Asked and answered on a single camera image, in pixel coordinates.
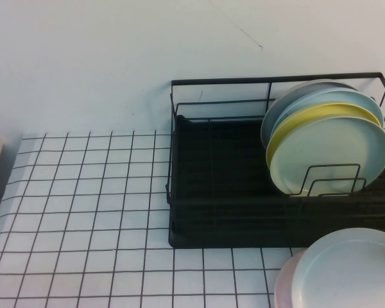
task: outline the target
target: dish rack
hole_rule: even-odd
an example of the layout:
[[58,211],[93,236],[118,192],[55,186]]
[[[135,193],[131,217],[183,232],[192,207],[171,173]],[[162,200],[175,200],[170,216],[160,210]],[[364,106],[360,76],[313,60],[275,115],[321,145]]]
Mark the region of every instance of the dish rack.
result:
[[[171,246],[306,247],[343,228],[385,231],[385,169],[370,185],[359,176],[359,164],[345,165],[357,168],[353,178],[317,179],[311,184],[350,180],[353,186],[362,187],[358,192],[353,187],[351,193],[336,196],[285,195],[270,178],[260,138],[262,119],[274,97],[298,83],[316,79],[341,80],[355,86],[373,97],[385,116],[385,78],[381,73],[171,82],[166,185]],[[217,99],[216,94],[233,87],[241,87],[230,95],[233,99]],[[185,93],[177,101],[178,89]],[[209,89],[210,95],[203,95]],[[248,98],[248,93],[257,97]],[[307,174],[313,168],[331,166],[311,166]]]

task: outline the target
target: countertop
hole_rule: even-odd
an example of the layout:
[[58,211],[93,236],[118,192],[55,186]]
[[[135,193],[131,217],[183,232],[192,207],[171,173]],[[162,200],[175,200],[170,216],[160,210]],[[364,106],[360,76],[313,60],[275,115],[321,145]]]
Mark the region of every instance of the countertop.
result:
[[25,136],[0,206],[0,307],[274,307],[299,248],[168,244],[169,141]]

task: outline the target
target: white wall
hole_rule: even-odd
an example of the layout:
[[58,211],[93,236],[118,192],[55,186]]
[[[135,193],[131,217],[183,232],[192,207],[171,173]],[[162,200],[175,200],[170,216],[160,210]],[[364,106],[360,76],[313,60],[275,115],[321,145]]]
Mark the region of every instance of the white wall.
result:
[[361,71],[385,0],[0,0],[3,164],[23,132],[166,128],[172,79]]

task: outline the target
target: plate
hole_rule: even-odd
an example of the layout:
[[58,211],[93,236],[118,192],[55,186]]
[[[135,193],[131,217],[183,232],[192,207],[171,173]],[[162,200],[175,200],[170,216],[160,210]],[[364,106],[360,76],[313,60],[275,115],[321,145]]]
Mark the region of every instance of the plate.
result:
[[344,103],[342,101],[328,101],[305,107],[287,117],[273,132],[266,151],[267,166],[270,167],[272,156],[274,155],[274,152],[281,140],[294,128],[313,119],[335,114],[359,116],[370,120],[379,126],[381,125],[378,119],[367,109],[354,104]]
[[275,308],[292,308],[291,289],[296,265],[305,251],[298,252],[281,268],[274,288]]
[[381,127],[384,127],[384,116],[382,114],[381,108],[372,98],[352,89],[331,88],[315,91],[290,104],[278,117],[273,127],[273,132],[284,119],[286,119],[294,112],[316,103],[322,103],[324,101],[343,101],[345,103],[351,103],[363,107],[373,113],[379,120]]
[[268,109],[261,124],[261,141],[264,147],[266,148],[270,141],[275,121],[278,119],[281,112],[283,112],[293,101],[296,101],[298,98],[310,94],[311,92],[333,87],[356,90],[355,88],[340,81],[331,79],[312,80],[303,82],[289,89],[281,97],[276,99]]
[[[327,115],[305,123],[286,135],[271,160],[274,184],[286,194],[310,196],[350,193],[357,166],[314,167],[328,164],[359,164],[358,177],[370,184],[385,168],[385,133],[375,123],[352,115]],[[357,180],[354,191],[364,180]]]
[[293,308],[385,308],[385,232],[350,228],[328,234],[302,255]]

